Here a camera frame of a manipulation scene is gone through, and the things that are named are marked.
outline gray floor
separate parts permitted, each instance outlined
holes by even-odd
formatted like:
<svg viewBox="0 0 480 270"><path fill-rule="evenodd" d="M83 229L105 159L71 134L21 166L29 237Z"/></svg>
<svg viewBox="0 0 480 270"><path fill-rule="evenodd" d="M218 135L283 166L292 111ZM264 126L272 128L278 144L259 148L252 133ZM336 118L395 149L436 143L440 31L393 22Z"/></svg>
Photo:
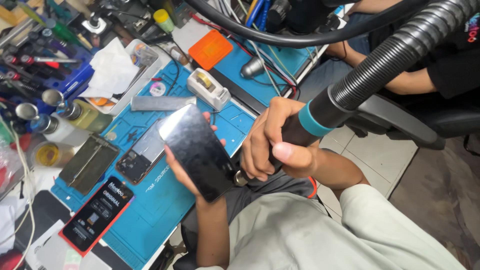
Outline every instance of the gray floor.
<svg viewBox="0 0 480 270"><path fill-rule="evenodd" d="M480 149L477 137L472 145ZM444 150L419 149L390 202L446 246L467 269L480 270L480 157L463 138Z"/></svg>

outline pants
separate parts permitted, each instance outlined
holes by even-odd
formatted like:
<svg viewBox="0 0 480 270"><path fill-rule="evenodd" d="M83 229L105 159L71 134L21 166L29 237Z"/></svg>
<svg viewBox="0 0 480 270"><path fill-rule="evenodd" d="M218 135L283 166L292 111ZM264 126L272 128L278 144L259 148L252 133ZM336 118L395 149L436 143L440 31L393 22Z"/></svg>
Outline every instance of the pants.
<svg viewBox="0 0 480 270"><path fill-rule="evenodd" d="M312 183L309 178L294 179L281 170L274 175L270 175L265 182L234 187L225 193L228 224L230 225L237 214L254 200L265 194L278 192L290 192L299 196L317 199L316 183ZM196 209L187 214L182 225L190 232L198 233Z"/></svg>
<svg viewBox="0 0 480 270"><path fill-rule="evenodd" d="M350 16L348 23L354 24L368 18L369 16L371 15L354 13ZM368 33L349 39L348 44L352 49L361 54L368 55L370 53ZM300 85L300 101L310 101L329 85L340 81L351 70L353 70L353 68L343 61L325 61L323 64L312 70Z"/></svg>

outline tissue paper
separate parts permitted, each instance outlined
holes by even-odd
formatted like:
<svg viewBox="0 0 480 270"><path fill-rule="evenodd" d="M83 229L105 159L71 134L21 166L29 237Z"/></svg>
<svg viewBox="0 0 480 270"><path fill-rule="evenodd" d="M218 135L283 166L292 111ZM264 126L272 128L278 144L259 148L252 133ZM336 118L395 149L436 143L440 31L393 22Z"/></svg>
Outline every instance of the tissue paper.
<svg viewBox="0 0 480 270"><path fill-rule="evenodd" d="M111 98L114 94L121 94L127 90L139 70L118 37L98 51L90 65L95 72L81 97Z"/></svg>

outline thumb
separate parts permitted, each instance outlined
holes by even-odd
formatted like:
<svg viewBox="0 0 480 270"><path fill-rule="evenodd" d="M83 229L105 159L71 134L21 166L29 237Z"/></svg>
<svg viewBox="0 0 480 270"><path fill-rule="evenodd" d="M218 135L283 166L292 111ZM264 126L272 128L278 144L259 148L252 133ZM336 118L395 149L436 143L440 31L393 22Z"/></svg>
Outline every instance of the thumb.
<svg viewBox="0 0 480 270"><path fill-rule="evenodd" d="M313 162L312 153L306 147L285 142L276 143L272 153L277 160L292 168L308 168Z"/></svg>

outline person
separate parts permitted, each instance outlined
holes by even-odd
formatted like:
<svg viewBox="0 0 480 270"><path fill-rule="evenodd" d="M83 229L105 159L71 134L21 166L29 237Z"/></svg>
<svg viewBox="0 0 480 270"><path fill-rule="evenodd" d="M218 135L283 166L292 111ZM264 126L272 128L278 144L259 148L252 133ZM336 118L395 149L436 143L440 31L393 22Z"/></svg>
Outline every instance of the person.
<svg viewBox="0 0 480 270"><path fill-rule="evenodd" d="M401 0L361 0L348 13L349 24L364 20L370 14L381 12ZM385 27L347 41L330 44L326 53L341 61L327 60L313 70L302 85L303 97L308 101L330 84L338 82L384 40L398 30L410 16ZM431 98L450 99L480 89L479 32L480 13L471 17L464 27L450 34L440 45L412 67L388 83L379 93L393 101L409 100L402 95L427 94Z"/></svg>
<svg viewBox="0 0 480 270"><path fill-rule="evenodd" d="M280 192L258 197L228 225L225 197L205 202L166 147L175 176L196 197L198 269L464 269L371 187L353 162L319 149L318 142L309 147L282 142L286 118L304 105L272 99L243 142L241 166L249 176L269 182L275 177L268 161L269 145L273 145L273 155L284 164L283 173L295 178L313 176L333 190L342 208L341 224L327 215L318 200Z"/></svg>

